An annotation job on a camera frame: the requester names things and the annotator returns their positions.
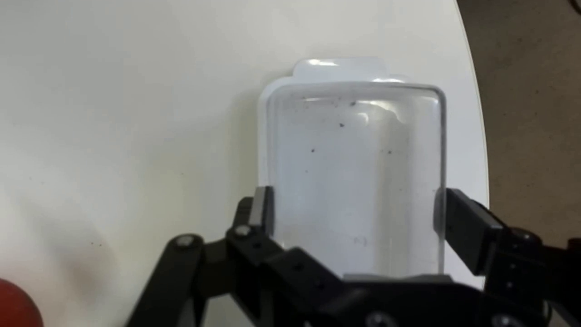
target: plastic container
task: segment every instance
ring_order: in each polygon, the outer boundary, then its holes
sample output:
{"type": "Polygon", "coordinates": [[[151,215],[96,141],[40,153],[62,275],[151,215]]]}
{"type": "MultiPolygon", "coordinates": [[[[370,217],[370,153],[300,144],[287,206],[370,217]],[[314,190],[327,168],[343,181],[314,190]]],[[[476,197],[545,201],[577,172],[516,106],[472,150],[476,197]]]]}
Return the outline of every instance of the plastic container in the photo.
{"type": "Polygon", "coordinates": [[[265,90],[260,177],[274,239],[338,275],[441,273],[445,101],[378,61],[305,61],[265,90]]]}

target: red object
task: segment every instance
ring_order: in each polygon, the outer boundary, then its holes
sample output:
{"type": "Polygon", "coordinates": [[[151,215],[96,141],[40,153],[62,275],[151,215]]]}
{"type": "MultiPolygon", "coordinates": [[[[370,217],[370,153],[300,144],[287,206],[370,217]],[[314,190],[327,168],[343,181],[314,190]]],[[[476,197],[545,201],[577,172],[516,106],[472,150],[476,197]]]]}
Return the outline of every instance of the red object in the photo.
{"type": "Polygon", "coordinates": [[[31,297],[7,281],[0,281],[0,327],[42,327],[31,297]]]}

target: black screw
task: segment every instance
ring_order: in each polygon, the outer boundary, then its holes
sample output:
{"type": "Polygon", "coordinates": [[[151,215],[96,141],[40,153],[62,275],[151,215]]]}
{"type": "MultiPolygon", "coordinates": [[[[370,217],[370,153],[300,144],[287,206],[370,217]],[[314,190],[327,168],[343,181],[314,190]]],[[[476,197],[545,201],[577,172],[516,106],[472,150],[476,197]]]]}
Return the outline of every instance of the black screw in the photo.
{"type": "Polygon", "coordinates": [[[238,239],[245,239],[245,237],[249,237],[251,233],[252,233],[251,226],[236,226],[236,228],[234,228],[234,235],[236,235],[238,239]]]}
{"type": "Polygon", "coordinates": [[[196,242],[196,237],[193,237],[193,235],[180,235],[174,239],[174,244],[178,248],[191,248],[194,242],[196,242]]]}
{"type": "Polygon", "coordinates": [[[527,327],[527,326],[510,315],[494,315],[492,327],[527,327]]]}
{"type": "Polygon", "coordinates": [[[372,313],[367,317],[367,327],[398,327],[398,324],[385,313],[372,313]]]}

